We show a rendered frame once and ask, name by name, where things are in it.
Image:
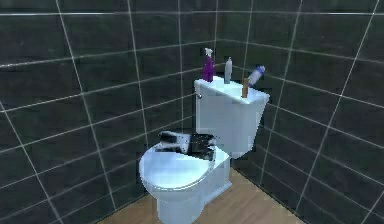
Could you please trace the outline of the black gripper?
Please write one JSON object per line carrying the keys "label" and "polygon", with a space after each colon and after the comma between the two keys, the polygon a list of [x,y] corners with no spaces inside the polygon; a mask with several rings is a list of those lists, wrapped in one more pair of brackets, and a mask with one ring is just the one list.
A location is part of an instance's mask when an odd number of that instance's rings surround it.
{"label": "black gripper", "polygon": [[160,144],[156,147],[156,152],[175,152],[179,154],[189,155],[195,158],[212,161],[214,159],[214,149],[216,145],[216,138],[211,134],[198,134],[191,135],[173,132],[161,131],[159,133],[161,141],[184,141],[189,140],[188,147],[184,145]]}

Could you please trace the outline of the purple spray bottle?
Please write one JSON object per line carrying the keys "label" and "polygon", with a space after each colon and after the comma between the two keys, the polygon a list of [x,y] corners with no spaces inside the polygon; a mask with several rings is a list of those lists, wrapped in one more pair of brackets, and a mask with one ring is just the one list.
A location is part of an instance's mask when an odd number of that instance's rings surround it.
{"label": "purple spray bottle", "polygon": [[214,63],[212,60],[213,50],[210,48],[205,48],[204,51],[205,51],[206,60],[205,60],[205,64],[202,72],[203,79],[207,82],[212,82],[213,74],[214,74]]}

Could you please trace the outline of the grey bottle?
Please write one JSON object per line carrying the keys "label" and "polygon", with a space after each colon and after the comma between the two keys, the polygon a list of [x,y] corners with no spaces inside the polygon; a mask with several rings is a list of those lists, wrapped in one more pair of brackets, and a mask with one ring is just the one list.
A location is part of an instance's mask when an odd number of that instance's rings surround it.
{"label": "grey bottle", "polygon": [[225,84],[229,84],[231,82],[232,71],[233,71],[232,58],[229,57],[225,63],[225,69],[224,69],[224,83]]}

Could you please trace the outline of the white toilet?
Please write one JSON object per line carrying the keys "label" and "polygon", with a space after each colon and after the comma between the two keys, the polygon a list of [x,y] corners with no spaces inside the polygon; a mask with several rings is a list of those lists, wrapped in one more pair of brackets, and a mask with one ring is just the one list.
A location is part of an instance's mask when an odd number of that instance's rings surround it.
{"label": "white toilet", "polygon": [[230,161],[252,150],[269,95],[243,84],[198,79],[195,90],[196,129],[185,134],[211,134],[216,138],[214,159],[203,160],[175,152],[156,152],[160,144],[184,145],[189,140],[161,141],[145,151],[139,174],[145,189],[157,201],[162,224],[193,224],[204,207],[231,187]]}

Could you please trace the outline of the blue and white bottle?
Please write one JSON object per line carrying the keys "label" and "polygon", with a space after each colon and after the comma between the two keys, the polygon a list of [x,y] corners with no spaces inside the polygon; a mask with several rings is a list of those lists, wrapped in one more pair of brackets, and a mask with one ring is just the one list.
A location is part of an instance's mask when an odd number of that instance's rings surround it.
{"label": "blue and white bottle", "polygon": [[248,86],[252,87],[256,84],[256,82],[264,75],[265,66],[257,66],[248,76]]}

